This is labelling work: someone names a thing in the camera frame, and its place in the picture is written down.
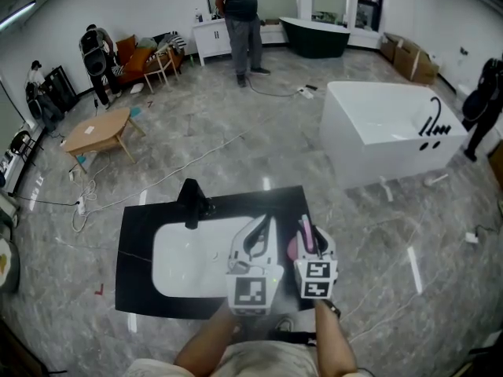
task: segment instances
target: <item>black countertop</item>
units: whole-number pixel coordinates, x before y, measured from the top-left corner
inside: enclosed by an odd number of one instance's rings
[[[211,198],[215,210],[201,220],[273,215],[277,220],[278,259],[285,274],[274,297],[271,314],[295,313],[313,307],[302,300],[295,282],[287,246],[296,235],[298,220],[309,215],[302,186],[278,188]],[[187,219],[186,209],[174,203],[160,203],[124,209],[116,269],[116,309],[153,317],[205,320],[220,307],[224,298],[168,298],[152,282],[152,252],[157,230]]]

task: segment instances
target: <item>pink object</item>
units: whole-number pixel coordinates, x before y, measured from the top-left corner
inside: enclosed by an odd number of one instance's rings
[[[95,291],[94,294],[98,295],[98,296],[103,296],[103,284],[101,284],[101,290],[100,291]]]
[[[309,218],[306,215],[303,215],[302,220],[304,223],[304,229],[306,230],[307,251],[312,253],[314,251],[314,243],[313,233],[311,232],[311,226],[309,224]]]
[[[299,251],[297,250],[297,237],[294,237],[292,240],[290,240],[290,243],[288,244],[288,247],[286,249],[286,253],[292,261],[295,261],[297,258],[299,258]]]

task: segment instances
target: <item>black bathtub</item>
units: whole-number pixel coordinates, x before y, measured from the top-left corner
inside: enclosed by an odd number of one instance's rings
[[[280,18],[292,48],[303,57],[341,57],[349,41],[345,27],[297,18]]]

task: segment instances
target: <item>marble floor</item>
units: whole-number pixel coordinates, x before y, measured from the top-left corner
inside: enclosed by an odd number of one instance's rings
[[[96,177],[97,201],[88,210],[141,191],[191,159],[249,130],[157,186],[146,203],[176,199],[182,182],[195,178],[208,196],[273,188],[304,187],[315,222],[336,239],[340,278],[334,300],[358,363],[376,375],[448,376],[501,326],[503,244],[483,233],[479,245],[464,243],[465,232],[481,224],[499,229],[499,186],[487,160],[468,162],[456,155],[445,169],[449,178],[427,188],[425,175],[390,181],[388,202],[381,185],[343,191],[321,149],[318,126],[327,82],[359,80],[405,82],[375,53],[349,49],[342,58],[308,60],[286,48],[269,48],[264,66],[273,75],[253,78],[256,89],[290,93],[319,86],[313,100],[269,97],[239,89],[228,57],[201,68],[184,64],[179,82],[154,83],[156,93],[125,93],[113,108],[140,108],[134,118],[148,133],[126,129],[125,141],[138,160],[119,149]],[[454,95],[438,81],[432,87],[446,102]],[[84,97],[68,113],[59,133],[68,135],[94,116],[93,98]],[[19,193],[38,199],[75,202],[80,187],[68,179],[74,166],[46,137]],[[108,157],[87,156],[94,174]],[[73,208],[21,202],[13,240],[21,258],[20,290],[3,295],[0,313],[15,333],[50,369],[70,375],[121,375],[139,357],[172,361],[198,330],[197,320],[138,316],[138,331],[128,315],[114,309],[116,251],[123,208],[133,196],[92,213],[81,233],[72,230]],[[76,226],[82,219],[75,217]],[[424,292],[417,294],[408,247],[414,247]],[[103,295],[96,295],[101,284]],[[295,315],[298,329],[312,328],[313,313]],[[256,338],[274,320],[257,320]]]

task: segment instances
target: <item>sink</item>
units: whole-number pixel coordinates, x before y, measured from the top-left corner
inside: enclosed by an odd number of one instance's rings
[[[200,221],[190,230],[185,223],[164,225],[154,237],[152,281],[171,298],[227,296],[227,261],[234,236],[253,218]]]

